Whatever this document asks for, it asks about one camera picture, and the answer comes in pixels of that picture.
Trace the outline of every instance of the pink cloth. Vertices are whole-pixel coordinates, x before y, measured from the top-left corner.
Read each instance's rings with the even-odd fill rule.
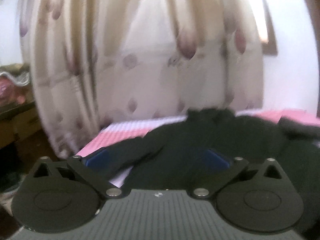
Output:
[[[17,87],[11,80],[0,76],[0,106],[16,102],[17,104],[25,103],[24,88]]]
[[[265,120],[275,122],[275,123],[278,123],[281,117],[286,117],[288,119],[291,119],[293,121],[296,121],[305,125],[320,126],[319,118],[303,110],[296,110],[296,109],[285,109],[282,111],[270,110],[270,111],[263,111],[261,113],[255,114],[255,116]]]

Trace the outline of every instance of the white curtain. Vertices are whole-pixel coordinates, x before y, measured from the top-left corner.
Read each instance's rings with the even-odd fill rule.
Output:
[[[20,4],[23,60],[60,157],[111,122],[261,107],[262,52],[247,0]]]

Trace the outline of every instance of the black circular pad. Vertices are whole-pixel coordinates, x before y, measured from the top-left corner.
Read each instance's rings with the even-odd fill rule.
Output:
[[[27,228],[58,233],[92,219],[99,208],[97,193],[66,178],[41,177],[21,185],[12,201],[14,217]]]
[[[272,233],[292,227],[303,213],[297,192],[283,185],[243,181],[225,187],[217,196],[217,209],[240,228]]]

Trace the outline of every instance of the metal screw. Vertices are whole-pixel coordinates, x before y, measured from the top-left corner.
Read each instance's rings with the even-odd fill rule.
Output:
[[[34,230],[32,230],[31,228],[28,228],[28,227],[26,227],[26,226],[23,226],[26,230],[29,230],[29,231],[34,231]]]
[[[205,188],[196,188],[193,193],[196,195],[196,196],[199,196],[199,197],[205,197],[207,195],[209,195],[209,190],[205,189]]]
[[[106,194],[110,197],[118,197],[122,193],[121,189],[119,188],[110,188],[106,190]]]

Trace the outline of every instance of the black blanket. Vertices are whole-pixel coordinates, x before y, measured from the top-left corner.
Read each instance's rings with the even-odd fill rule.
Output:
[[[249,162],[275,158],[303,198],[305,212],[297,230],[305,232],[320,216],[320,149],[310,142],[317,133],[304,127],[299,134],[298,126],[292,136],[292,123],[289,127],[281,123],[235,117],[229,110],[190,110],[185,122],[164,125],[144,138],[108,147],[111,163],[101,174],[111,179],[119,170],[134,165],[125,189],[187,189],[210,173],[197,160],[199,148]]]

